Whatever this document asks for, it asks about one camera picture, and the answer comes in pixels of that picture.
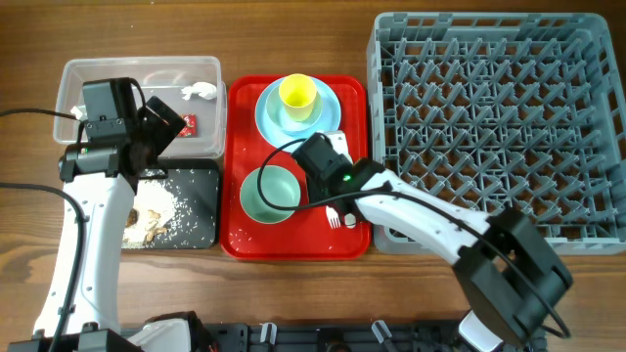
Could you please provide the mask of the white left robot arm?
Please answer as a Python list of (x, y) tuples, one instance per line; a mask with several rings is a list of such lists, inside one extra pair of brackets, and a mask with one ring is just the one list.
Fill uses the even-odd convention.
[(157, 97), (141, 108), (113, 104), (88, 111), (88, 140), (60, 160), (67, 206), (53, 281), (29, 340), (12, 351), (202, 351), (211, 335), (193, 312), (149, 319), (135, 334), (120, 333), (116, 291), (121, 244), (140, 176), (185, 125)]

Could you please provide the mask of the white tissue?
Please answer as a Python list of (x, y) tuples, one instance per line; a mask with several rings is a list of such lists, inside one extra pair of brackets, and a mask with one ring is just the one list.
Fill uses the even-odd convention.
[(212, 83), (201, 81), (182, 88), (181, 94), (185, 101), (189, 101), (193, 95), (198, 95), (205, 100), (212, 100), (217, 96), (217, 87)]

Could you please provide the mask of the white plastic fork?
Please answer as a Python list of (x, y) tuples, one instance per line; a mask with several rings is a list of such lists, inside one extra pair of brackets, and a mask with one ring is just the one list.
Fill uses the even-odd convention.
[(337, 229), (341, 227), (341, 221), (338, 213), (330, 206), (326, 207), (326, 216), (329, 223), (329, 226), (332, 229)]

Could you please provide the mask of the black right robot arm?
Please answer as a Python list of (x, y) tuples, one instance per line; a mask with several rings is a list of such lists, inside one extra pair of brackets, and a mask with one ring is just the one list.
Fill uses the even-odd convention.
[(369, 159), (350, 163), (340, 154), (300, 166), (324, 194), (323, 204), (397, 230), (451, 265), (470, 306), (458, 332), (473, 349), (523, 347), (548, 318), (556, 323), (553, 335), (571, 336), (556, 306), (573, 278), (522, 213), (459, 207)]

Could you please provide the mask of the yellow plastic cup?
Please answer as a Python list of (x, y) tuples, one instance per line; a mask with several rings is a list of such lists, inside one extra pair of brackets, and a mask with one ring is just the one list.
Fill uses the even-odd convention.
[(308, 75), (290, 74), (279, 85), (279, 97), (292, 120), (304, 121), (313, 111), (317, 86)]

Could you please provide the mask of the green bowl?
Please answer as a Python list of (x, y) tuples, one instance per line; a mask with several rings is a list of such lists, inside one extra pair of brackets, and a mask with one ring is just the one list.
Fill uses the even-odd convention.
[[(249, 173), (241, 186), (240, 203), (245, 214), (261, 224), (277, 224), (287, 220), (293, 210), (279, 210), (267, 205), (260, 197), (257, 179), (259, 169)], [(285, 168), (268, 165), (261, 176), (261, 191), (265, 198), (282, 207), (298, 206), (301, 191), (297, 179)]]

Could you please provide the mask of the white plastic spoon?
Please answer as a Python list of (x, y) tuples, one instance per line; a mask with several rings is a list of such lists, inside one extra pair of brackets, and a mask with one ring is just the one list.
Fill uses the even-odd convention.
[(357, 220), (353, 214), (348, 213), (344, 215), (344, 225), (348, 229), (353, 229), (356, 226), (356, 223), (357, 223)]

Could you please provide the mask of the red snack wrapper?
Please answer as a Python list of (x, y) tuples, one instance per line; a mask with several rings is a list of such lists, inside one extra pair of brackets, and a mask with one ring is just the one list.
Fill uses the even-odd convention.
[(179, 132), (179, 138), (192, 138), (196, 137), (197, 132), (197, 116), (195, 114), (182, 114), (182, 119), (185, 121), (186, 126)]

